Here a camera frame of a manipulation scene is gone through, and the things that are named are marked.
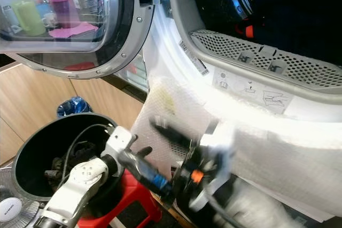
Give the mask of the bin with blue bag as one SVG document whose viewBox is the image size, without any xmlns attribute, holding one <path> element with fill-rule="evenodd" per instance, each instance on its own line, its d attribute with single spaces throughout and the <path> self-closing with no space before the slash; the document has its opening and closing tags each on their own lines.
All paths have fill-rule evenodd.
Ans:
<svg viewBox="0 0 342 228">
<path fill-rule="evenodd" d="M 85 99 L 74 96 L 60 104 L 56 110 L 58 119 L 77 113 L 93 112 L 92 107 Z"/>
</svg>

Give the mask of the black round laundry bucket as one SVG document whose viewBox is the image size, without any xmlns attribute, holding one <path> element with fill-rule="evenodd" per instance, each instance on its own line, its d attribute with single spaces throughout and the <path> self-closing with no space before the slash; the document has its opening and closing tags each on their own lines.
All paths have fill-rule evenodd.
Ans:
<svg viewBox="0 0 342 228">
<path fill-rule="evenodd" d="M 34 201 L 47 202 L 54 189 L 44 172 L 53 169 L 54 158 L 63 158 L 72 142 L 92 143 L 99 156 L 118 124 L 112 118 L 86 112 L 56 119 L 35 132 L 15 155 L 12 166 L 12 181 L 21 194 Z"/>
</svg>

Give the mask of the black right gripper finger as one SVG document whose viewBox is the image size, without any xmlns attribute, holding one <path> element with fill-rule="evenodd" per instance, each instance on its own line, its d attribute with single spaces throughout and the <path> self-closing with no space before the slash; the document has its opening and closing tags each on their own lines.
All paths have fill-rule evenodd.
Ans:
<svg viewBox="0 0 342 228">
<path fill-rule="evenodd" d="M 150 124 L 172 145 L 191 152 L 196 148 L 196 131 L 176 116 L 151 116 Z"/>
</svg>

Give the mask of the round glass dryer door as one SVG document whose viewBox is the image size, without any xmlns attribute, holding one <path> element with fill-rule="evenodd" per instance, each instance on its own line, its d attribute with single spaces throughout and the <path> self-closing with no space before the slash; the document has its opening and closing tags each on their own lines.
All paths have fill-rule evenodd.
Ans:
<svg viewBox="0 0 342 228">
<path fill-rule="evenodd" d="M 159 0 L 73 0 L 82 21 L 98 26 L 68 38 L 54 38 L 50 30 L 29 37 L 11 4 L 20 0 L 0 0 L 0 52 L 28 67 L 47 74 L 75 79 L 103 77 L 130 64 L 142 49 L 151 30 Z M 40 16 L 54 12 L 49 0 L 36 3 Z"/>
</svg>

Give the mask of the clear bubble wrap sheet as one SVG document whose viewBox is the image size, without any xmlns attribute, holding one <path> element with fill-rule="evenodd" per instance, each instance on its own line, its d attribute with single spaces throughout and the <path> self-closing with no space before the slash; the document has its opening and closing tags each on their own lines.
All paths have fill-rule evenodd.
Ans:
<svg viewBox="0 0 342 228">
<path fill-rule="evenodd" d="M 150 162 L 169 175 L 190 151 L 172 145 L 150 124 L 151 116 L 176 116 L 196 131 L 196 146 L 211 123 L 236 126 L 230 179 L 242 180 L 307 214 L 342 217 L 342 123 L 308 122 L 272 115 L 213 92 L 202 106 L 174 84 L 154 81 L 133 132 L 134 149 L 151 146 Z"/>
</svg>

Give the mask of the white electric fan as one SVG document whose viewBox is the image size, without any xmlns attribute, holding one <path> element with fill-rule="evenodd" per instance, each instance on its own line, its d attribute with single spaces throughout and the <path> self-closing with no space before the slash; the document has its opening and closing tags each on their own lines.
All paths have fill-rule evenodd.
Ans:
<svg viewBox="0 0 342 228">
<path fill-rule="evenodd" d="M 26 228 L 36 216 L 39 202 L 17 192 L 11 167 L 0 168 L 0 179 L 0 228 Z"/>
</svg>

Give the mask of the green plastic jug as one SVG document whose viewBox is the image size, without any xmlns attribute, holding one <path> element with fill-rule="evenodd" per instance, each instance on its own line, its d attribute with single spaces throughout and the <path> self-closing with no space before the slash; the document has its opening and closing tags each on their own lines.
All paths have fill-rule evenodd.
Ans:
<svg viewBox="0 0 342 228">
<path fill-rule="evenodd" d="M 11 6 L 14 9 L 20 26 L 29 37 L 37 37 L 46 33 L 42 17 L 40 16 L 34 1 L 15 1 Z"/>
</svg>

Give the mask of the white tumble dryer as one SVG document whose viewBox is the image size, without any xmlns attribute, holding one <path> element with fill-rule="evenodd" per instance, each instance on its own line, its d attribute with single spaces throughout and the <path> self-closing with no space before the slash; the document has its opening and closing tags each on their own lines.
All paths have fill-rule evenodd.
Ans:
<svg viewBox="0 0 342 228">
<path fill-rule="evenodd" d="M 230 15 L 239 15 L 230 0 L 225 0 L 225 2 L 229 3 L 226 6 L 228 6 Z M 217 91 L 226 94 L 239 103 L 263 108 L 272 115 L 281 115 L 299 121 L 342 123 L 342 90 L 338 89 L 333 94 L 323 93 L 284 81 L 264 72 L 250 71 L 247 68 L 239 67 L 237 64 L 227 62 L 227 60 L 218 59 L 203 52 L 191 40 L 190 33 L 201 29 L 211 30 L 203 22 L 196 0 L 162 0 L 161 6 L 156 8 L 151 31 L 143 47 L 143 59 L 147 67 L 150 89 L 152 89 L 154 81 L 165 81 L 181 87 L 202 106 L 217 104 L 218 100 L 214 96 L 214 92 Z M 193 66 L 193 63 L 179 46 L 181 40 L 185 42 L 190 52 L 206 65 L 208 74 L 203 76 Z M 276 114 L 266 107 L 213 85 L 215 68 L 291 93 L 294 97 L 284 113 Z"/>
</svg>

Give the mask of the white instruction sticker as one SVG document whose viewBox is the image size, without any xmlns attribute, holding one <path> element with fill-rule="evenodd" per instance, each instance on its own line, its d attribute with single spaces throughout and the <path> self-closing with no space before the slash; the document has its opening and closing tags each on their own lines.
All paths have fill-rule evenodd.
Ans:
<svg viewBox="0 0 342 228">
<path fill-rule="evenodd" d="M 284 113 L 294 97 L 291 93 L 271 88 L 220 68 L 215 68 L 212 84 L 219 89 L 266 107 L 276 114 Z"/>
</svg>

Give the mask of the white barcode sticker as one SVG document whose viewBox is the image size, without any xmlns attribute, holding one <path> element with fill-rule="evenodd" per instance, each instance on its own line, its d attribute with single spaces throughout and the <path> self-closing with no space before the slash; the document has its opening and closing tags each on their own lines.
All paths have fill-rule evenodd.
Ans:
<svg viewBox="0 0 342 228">
<path fill-rule="evenodd" d="M 182 48 L 183 52 L 185 52 L 186 56 L 188 57 L 188 59 L 190 59 L 190 61 L 193 63 L 193 66 L 195 66 L 198 72 L 200 72 L 203 76 L 208 74 L 208 69 L 206 65 L 202 62 L 202 60 L 198 59 L 197 57 L 195 57 L 195 55 L 193 55 L 190 52 L 190 50 L 186 46 L 185 42 L 183 42 L 183 40 L 179 42 L 179 46 Z"/>
</svg>

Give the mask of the white mug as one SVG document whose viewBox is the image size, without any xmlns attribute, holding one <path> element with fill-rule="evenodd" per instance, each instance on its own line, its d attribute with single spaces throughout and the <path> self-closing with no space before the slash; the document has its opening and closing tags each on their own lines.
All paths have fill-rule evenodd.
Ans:
<svg viewBox="0 0 342 228">
<path fill-rule="evenodd" d="M 42 23 L 44 23 L 46 28 L 56 28 L 58 25 L 56 21 L 56 14 L 54 12 L 45 13 L 42 16 Z"/>
</svg>

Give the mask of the orange and black garment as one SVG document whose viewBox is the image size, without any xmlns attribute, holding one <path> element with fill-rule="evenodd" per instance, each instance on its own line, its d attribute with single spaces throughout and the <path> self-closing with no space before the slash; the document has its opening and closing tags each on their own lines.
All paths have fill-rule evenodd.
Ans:
<svg viewBox="0 0 342 228">
<path fill-rule="evenodd" d="M 242 38 L 254 38 L 254 26 L 250 20 L 242 20 L 235 24 L 235 32 Z"/>
</svg>

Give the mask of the red plastic stool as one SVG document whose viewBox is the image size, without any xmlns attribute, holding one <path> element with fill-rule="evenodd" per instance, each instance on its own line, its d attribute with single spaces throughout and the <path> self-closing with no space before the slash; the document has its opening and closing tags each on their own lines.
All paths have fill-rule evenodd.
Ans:
<svg viewBox="0 0 342 228">
<path fill-rule="evenodd" d="M 79 228 L 107 228 L 110 221 L 136 203 L 146 214 L 137 228 L 161 221 L 162 211 L 151 192 L 125 170 L 116 182 L 107 182 L 90 200 L 77 225 Z"/>
</svg>

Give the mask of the pink cloth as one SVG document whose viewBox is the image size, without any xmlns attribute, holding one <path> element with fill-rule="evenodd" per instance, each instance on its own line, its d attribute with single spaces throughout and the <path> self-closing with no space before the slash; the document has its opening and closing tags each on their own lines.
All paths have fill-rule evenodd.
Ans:
<svg viewBox="0 0 342 228">
<path fill-rule="evenodd" d="M 54 38 L 68 38 L 74 35 L 78 35 L 85 32 L 90 32 L 93 30 L 97 30 L 98 26 L 91 25 L 86 21 L 82 21 L 77 26 L 73 26 L 72 28 L 59 28 L 50 30 L 48 33 L 51 37 Z"/>
</svg>

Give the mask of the purple plastic jug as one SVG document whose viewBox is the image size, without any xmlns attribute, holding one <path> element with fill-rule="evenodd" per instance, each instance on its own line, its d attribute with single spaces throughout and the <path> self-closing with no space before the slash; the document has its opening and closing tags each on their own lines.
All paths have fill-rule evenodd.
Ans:
<svg viewBox="0 0 342 228">
<path fill-rule="evenodd" d="M 78 21 L 78 15 L 73 0 L 49 0 L 56 14 L 56 23 L 61 28 L 73 28 Z"/>
</svg>

